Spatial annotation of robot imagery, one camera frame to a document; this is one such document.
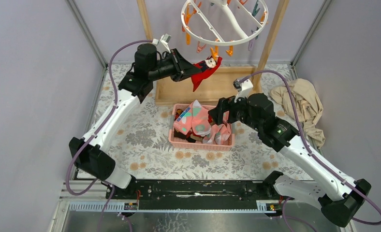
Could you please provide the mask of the wooden hanger stand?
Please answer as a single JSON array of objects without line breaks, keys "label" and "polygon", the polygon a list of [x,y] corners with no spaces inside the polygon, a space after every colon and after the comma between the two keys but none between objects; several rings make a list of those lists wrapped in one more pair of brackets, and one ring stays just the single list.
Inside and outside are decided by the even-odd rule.
[{"label": "wooden hanger stand", "polygon": [[247,75],[253,83],[253,89],[249,90],[248,94],[262,93],[262,75],[259,73],[250,76],[250,74],[265,68],[288,4],[288,0],[280,0],[278,2],[273,22],[256,69],[252,66],[221,66],[210,78],[203,81],[195,92],[191,91],[191,81],[188,80],[177,84],[167,79],[158,80],[156,82],[155,103],[161,106],[174,105],[176,103],[190,103],[193,100],[199,100],[202,103],[208,104],[216,103],[221,97],[229,97],[236,94],[233,81],[240,74]]}]

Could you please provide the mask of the pink plastic basket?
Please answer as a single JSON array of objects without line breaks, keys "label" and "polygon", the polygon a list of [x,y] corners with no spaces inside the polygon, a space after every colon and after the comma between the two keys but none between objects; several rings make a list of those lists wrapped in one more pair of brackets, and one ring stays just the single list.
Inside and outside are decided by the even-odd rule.
[{"label": "pink plastic basket", "polygon": [[230,132],[231,136],[228,138],[228,140],[223,145],[209,145],[209,144],[203,144],[200,142],[197,143],[189,143],[186,140],[180,140],[179,138],[174,137],[174,118],[177,109],[185,110],[188,107],[188,104],[182,104],[177,103],[174,104],[173,110],[171,113],[171,122],[170,122],[170,129],[168,132],[168,141],[172,144],[174,148],[186,148],[186,149],[197,149],[197,150],[212,150],[212,151],[230,151],[231,148],[234,146],[235,142],[235,134],[234,134],[234,126],[231,126]]}]

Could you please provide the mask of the brown argyle sock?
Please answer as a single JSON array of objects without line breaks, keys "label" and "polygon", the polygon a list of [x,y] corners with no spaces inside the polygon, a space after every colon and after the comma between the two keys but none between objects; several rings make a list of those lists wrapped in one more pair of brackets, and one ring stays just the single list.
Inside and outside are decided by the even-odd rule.
[{"label": "brown argyle sock", "polygon": [[174,137],[179,141],[186,141],[188,143],[201,143],[203,141],[203,136],[195,134],[192,129],[190,129],[187,134],[183,134],[177,129],[174,129]]}]

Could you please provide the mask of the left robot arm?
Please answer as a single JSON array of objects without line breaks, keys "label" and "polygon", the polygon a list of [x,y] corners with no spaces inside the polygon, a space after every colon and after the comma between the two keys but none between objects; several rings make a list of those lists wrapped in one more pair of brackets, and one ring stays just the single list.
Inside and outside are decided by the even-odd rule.
[{"label": "left robot arm", "polygon": [[82,138],[74,137],[69,142],[72,165],[117,187],[117,193],[125,199],[135,194],[132,175],[117,167],[116,161],[107,153],[117,131],[152,91],[155,81],[170,77],[174,82],[180,82],[201,72],[176,49],[160,55],[150,41],[138,41],[137,44],[131,69],[119,85],[111,82],[115,93],[113,102]]}]

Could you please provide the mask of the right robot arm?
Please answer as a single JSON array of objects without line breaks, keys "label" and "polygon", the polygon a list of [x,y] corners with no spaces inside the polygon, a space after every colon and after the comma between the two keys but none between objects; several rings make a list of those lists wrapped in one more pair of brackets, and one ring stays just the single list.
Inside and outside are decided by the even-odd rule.
[{"label": "right robot arm", "polygon": [[355,180],[334,167],[301,139],[292,124],[276,116],[273,103],[264,94],[221,98],[208,112],[216,124],[224,121],[225,113],[228,123],[239,121],[254,129],[263,144],[292,160],[314,180],[314,184],[305,183],[273,171],[263,181],[265,197],[292,197],[319,209],[336,226],[349,224],[364,203],[361,194],[371,190],[365,179]]}]

